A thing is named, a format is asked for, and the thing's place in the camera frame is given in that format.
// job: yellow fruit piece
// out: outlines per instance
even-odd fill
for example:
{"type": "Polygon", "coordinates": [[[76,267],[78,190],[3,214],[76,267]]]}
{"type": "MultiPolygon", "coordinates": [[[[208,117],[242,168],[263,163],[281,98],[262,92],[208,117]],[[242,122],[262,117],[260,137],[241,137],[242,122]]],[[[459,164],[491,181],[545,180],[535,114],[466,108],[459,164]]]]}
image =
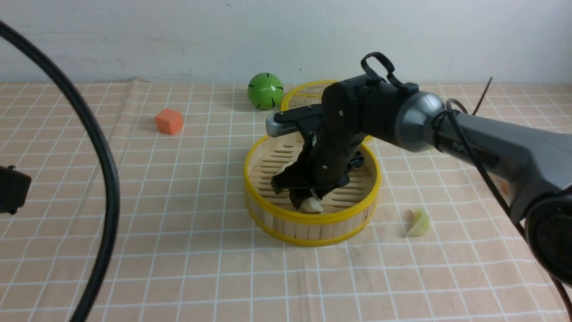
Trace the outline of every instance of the yellow fruit piece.
{"type": "Polygon", "coordinates": [[[423,208],[418,208],[413,211],[413,227],[409,229],[406,236],[407,237],[421,237],[423,236],[431,226],[431,218],[423,208]]]}

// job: black object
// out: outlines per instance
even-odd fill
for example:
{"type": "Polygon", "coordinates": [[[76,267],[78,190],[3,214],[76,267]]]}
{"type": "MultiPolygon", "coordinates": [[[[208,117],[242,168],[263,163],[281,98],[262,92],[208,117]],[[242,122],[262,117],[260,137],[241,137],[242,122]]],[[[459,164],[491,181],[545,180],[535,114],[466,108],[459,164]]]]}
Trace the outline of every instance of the black object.
{"type": "MultiPolygon", "coordinates": [[[[551,275],[572,321],[572,304],[562,285],[562,282],[572,285],[572,172],[561,161],[572,157],[572,135],[475,116],[486,90],[469,115],[455,99],[444,103],[438,95],[420,91],[416,84],[401,83],[394,76],[393,64],[381,53],[366,55],[361,65],[365,74],[334,83],[323,91],[321,123],[312,144],[305,142],[288,175],[335,185],[343,178],[345,165],[366,135],[409,152],[435,147],[474,165],[539,263],[551,275]],[[369,67],[366,60],[370,57],[387,70],[387,80],[369,67]],[[511,206],[488,172],[512,184],[511,206]],[[520,224],[523,219],[526,232],[520,224]]],[[[267,119],[268,135],[290,133],[291,126],[275,121],[267,119]]]]}
{"type": "Polygon", "coordinates": [[[120,189],[117,168],[113,160],[111,149],[105,140],[105,135],[101,131],[96,118],[93,116],[84,98],[80,95],[72,82],[54,62],[36,46],[3,21],[0,21],[0,36],[38,65],[60,89],[84,125],[101,164],[105,181],[106,198],[104,230],[92,274],[88,279],[88,283],[77,305],[76,311],[71,317],[72,322],[84,322],[88,318],[89,312],[101,289],[101,284],[105,278],[105,273],[107,272],[115,245],[120,213],[120,189]]]}
{"type": "MultiPolygon", "coordinates": [[[[321,147],[321,145],[315,145],[316,140],[319,140],[315,135],[318,128],[324,126],[321,122],[322,119],[321,104],[290,109],[274,115],[276,124],[294,124],[304,138],[302,152],[294,164],[273,176],[271,180],[272,188],[276,194],[286,189],[289,190],[290,201],[296,209],[300,207],[302,201],[314,195],[322,199],[334,189],[347,185],[349,173],[364,163],[363,156],[357,151],[357,148],[347,149],[345,153],[338,154],[338,158],[335,159],[330,159],[329,155],[319,160],[313,157],[323,155],[315,151],[316,146],[321,147]]],[[[336,153],[339,150],[336,148],[336,142],[330,141],[330,144],[327,152],[336,153]]]]}
{"type": "Polygon", "coordinates": [[[32,178],[15,169],[0,166],[0,214],[15,215],[26,202],[32,178]]]}

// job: black cable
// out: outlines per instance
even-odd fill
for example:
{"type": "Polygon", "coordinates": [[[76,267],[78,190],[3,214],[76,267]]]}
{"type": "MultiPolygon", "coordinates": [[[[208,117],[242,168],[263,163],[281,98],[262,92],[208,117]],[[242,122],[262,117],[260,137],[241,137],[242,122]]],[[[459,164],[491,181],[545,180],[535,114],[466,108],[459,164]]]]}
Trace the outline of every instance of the black cable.
{"type": "MultiPolygon", "coordinates": [[[[480,161],[480,159],[476,156],[475,150],[473,150],[472,146],[469,144],[467,136],[465,135],[463,129],[461,129],[459,123],[457,122],[456,119],[456,115],[458,113],[460,113],[457,110],[454,110],[451,106],[451,104],[455,104],[457,105],[457,107],[459,107],[463,113],[467,114],[467,109],[463,106],[463,104],[461,104],[458,100],[455,99],[448,99],[445,102],[445,108],[446,110],[444,112],[442,112],[442,116],[444,117],[445,115],[448,116],[449,121],[451,122],[451,124],[453,125],[453,129],[455,130],[457,136],[459,137],[459,139],[461,140],[461,143],[463,143],[463,146],[465,147],[465,149],[467,150],[469,157],[472,160],[473,165],[476,167],[476,169],[479,171],[481,177],[483,178],[484,182],[487,184],[487,187],[491,190],[492,195],[495,197],[496,201],[499,203],[499,205],[501,206],[501,208],[503,209],[503,211],[505,212],[505,214],[510,217],[510,207],[507,204],[506,200],[502,197],[501,193],[499,192],[499,190],[497,189],[497,187],[494,185],[494,183],[492,182],[491,177],[488,175],[487,171],[485,170],[483,163],[480,161]]],[[[525,237],[525,230],[522,227],[522,225],[520,223],[515,224],[514,225],[515,228],[517,229],[518,233],[521,235],[521,237],[526,240],[525,237]]],[[[562,283],[560,281],[558,281],[557,279],[555,279],[554,277],[550,276],[550,278],[552,279],[552,282],[554,283],[554,286],[556,287],[556,290],[558,291],[558,293],[560,294],[560,297],[562,298],[562,301],[564,302],[564,306],[566,307],[566,312],[568,313],[568,319],[572,322],[572,302],[570,301],[570,297],[568,296],[568,293],[566,293],[566,290],[564,289],[564,286],[562,285],[562,283]]]]}
{"type": "Polygon", "coordinates": [[[111,149],[105,140],[105,135],[101,131],[96,118],[93,116],[84,98],[58,66],[30,41],[24,38],[24,36],[1,20],[0,36],[38,65],[60,89],[84,125],[85,131],[93,143],[93,147],[101,164],[105,181],[106,198],[103,236],[101,238],[96,262],[93,265],[92,274],[89,277],[88,284],[85,287],[80,302],[76,307],[76,311],[71,317],[72,322],[84,322],[88,318],[89,312],[100,291],[101,284],[104,281],[117,235],[120,213],[120,190],[117,168],[113,160],[111,149]]]}

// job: green ball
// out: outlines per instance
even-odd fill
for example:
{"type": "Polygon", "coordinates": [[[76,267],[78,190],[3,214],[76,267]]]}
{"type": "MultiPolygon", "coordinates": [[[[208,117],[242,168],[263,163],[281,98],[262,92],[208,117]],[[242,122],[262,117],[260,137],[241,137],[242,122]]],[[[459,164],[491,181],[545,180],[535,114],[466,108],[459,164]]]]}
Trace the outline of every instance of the green ball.
{"type": "Polygon", "coordinates": [[[271,109],[280,105],[283,97],[282,82],[273,74],[257,74],[248,83],[248,99],[255,107],[271,109]]]}

